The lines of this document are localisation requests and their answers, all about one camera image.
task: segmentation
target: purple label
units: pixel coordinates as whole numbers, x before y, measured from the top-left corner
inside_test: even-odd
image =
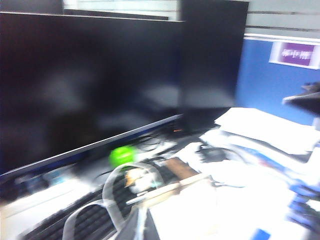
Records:
[[[279,62],[309,66],[315,46],[285,42],[282,45]]]

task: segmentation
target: cubicle wall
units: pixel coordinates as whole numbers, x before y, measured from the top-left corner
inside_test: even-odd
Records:
[[[269,63],[272,45],[272,39],[245,37],[236,103],[240,107],[257,108],[300,124],[311,125],[315,115],[282,105],[282,99],[302,93],[301,85],[306,82],[320,81],[320,70]]]

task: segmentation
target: stack of papers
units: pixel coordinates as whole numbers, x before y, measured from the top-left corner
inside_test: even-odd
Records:
[[[305,155],[320,140],[320,131],[255,108],[233,107],[215,120],[220,130],[266,142],[287,154]]]

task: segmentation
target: black object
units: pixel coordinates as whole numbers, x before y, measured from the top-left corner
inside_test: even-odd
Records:
[[[313,114],[320,115],[320,81],[306,83],[302,86],[305,92],[285,97],[284,104],[290,104],[295,107],[307,110]]]
[[[167,16],[154,16],[154,15],[131,14],[131,13],[111,12],[111,11],[80,10],[80,9],[64,9],[63,14],[78,15],[78,16],[126,18],[126,19],[169,20],[169,17]]]
[[[0,24],[0,174],[174,119],[181,22],[1,13]]]
[[[199,146],[198,153],[203,155],[203,161],[205,163],[222,162],[223,160],[227,159],[223,149],[205,144]]]
[[[235,106],[248,2],[182,0],[181,113],[190,132]]]
[[[166,184],[174,182],[178,179],[177,176],[174,175],[165,165],[160,166],[152,159],[145,160],[144,163],[151,164],[157,168]],[[114,200],[120,209],[122,216],[124,218],[128,217],[132,206],[126,205],[126,202],[134,199],[137,197],[137,195],[133,194],[129,188],[125,187],[123,175],[119,175],[115,179],[112,192],[114,195]],[[63,236],[64,224],[68,216],[82,206],[101,199],[102,185],[99,190],[83,196],[66,209],[46,218],[34,230],[24,234],[22,236],[22,240],[61,240]],[[107,211],[97,205],[84,208],[81,213],[79,213],[75,225],[76,240],[101,240],[103,237],[111,234],[115,230]]]
[[[63,0],[1,0],[3,12],[63,14]]]

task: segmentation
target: wall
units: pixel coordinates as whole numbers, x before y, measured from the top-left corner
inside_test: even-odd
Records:
[[[179,18],[178,0],[64,0],[64,8]]]
[[[319,0],[250,0],[246,33],[320,38]]]
[[[282,105],[282,99],[302,93],[301,85],[306,82],[320,81],[320,70],[268,63],[272,44],[272,41],[244,40],[236,89],[237,105],[311,125],[313,114]]]

